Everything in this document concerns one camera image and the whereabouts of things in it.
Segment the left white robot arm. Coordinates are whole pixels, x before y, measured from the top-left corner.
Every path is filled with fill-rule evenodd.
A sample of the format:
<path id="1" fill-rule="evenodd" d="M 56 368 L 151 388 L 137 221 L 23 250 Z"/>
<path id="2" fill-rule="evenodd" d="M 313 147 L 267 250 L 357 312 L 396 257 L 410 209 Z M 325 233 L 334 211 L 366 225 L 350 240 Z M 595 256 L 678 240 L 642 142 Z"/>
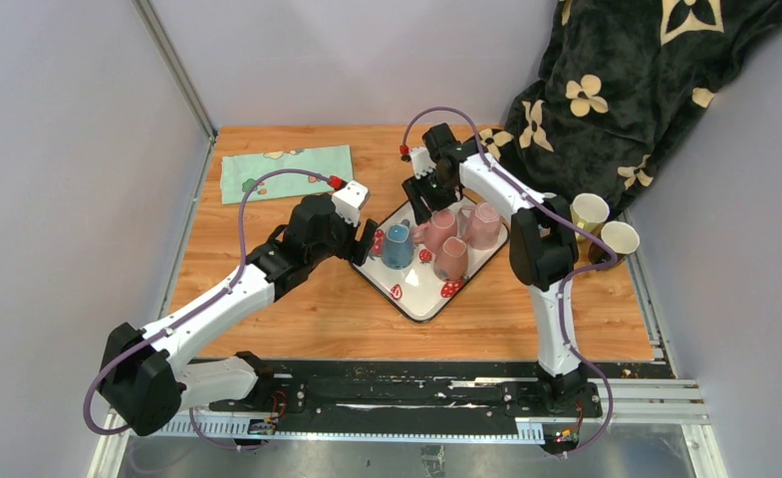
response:
<path id="1" fill-rule="evenodd" d="M 350 183 L 332 194 L 304 197 L 289 222 L 278 226 L 217 286 L 141 329 L 112 330 L 101 370 L 89 393 L 98 393 L 139 436 L 151 435 L 181 410 L 237 399 L 250 411 L 265 409 L 273 384 L 251 353 L 202 363 L 197 354 L 249 315 L 305 283 L 323 261 L 337 257 L 363 264 L 378 224 L 356 235 L 369 192 Z"/>

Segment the yellow-green faceted mug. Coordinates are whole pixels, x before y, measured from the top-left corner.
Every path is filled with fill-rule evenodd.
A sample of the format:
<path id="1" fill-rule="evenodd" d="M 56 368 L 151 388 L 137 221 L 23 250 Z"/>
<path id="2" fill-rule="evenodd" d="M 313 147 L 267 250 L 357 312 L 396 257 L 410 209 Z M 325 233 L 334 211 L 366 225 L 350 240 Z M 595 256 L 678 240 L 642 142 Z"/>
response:
<path id="1" fill-rule="evenodd" d="M 581 230 L 594 232 L 604 224 L 610 215 L 610 206 L 601 196 L 594 193 L 580 193 L 570 205 L 572 222 Z"/>

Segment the black glossy mug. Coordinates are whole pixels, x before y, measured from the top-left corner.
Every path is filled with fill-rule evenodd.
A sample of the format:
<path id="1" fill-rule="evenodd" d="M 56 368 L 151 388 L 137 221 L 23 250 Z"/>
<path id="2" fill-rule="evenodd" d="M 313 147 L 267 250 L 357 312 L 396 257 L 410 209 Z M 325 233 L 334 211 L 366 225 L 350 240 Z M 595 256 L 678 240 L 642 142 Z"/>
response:
<path id="1" fill-rule="evenodd" d="M 630 224 L 622 221 L 610 221 L 600 226 L 595 236 L 609 246 L 614 254 L 606 252 L 601 246 L 592 243 L 588 250 L 588 259 L 592 264 L 604 264 L 613 260 L 613 265 L 619 265 L 628 256 L 635 253 L 641 245 L 641 237 Z"/>

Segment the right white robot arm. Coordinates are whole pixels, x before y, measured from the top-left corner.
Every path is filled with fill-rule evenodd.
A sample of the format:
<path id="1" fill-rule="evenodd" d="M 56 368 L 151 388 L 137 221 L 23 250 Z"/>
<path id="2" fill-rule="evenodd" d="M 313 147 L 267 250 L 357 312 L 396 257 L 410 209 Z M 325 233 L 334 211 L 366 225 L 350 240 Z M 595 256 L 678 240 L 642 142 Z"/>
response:
<path id="1" fill-rule="evenodd" d="M 402 188 L 417 223 L 461 199 L 478 194 L 507 222 L 509 262 L 532 298 L 540 368 L 532 396 L 543 411 L 562 415 L 588 383 L 588 368 L 576 345 L 572 279 L 579 259 L 576 227 L 562 198 L 546 198 L 508 172 L 483 146 L 463 144 L 445 124 L 422 137 L 422 147 L 399 146 L 412 167 Z"/>

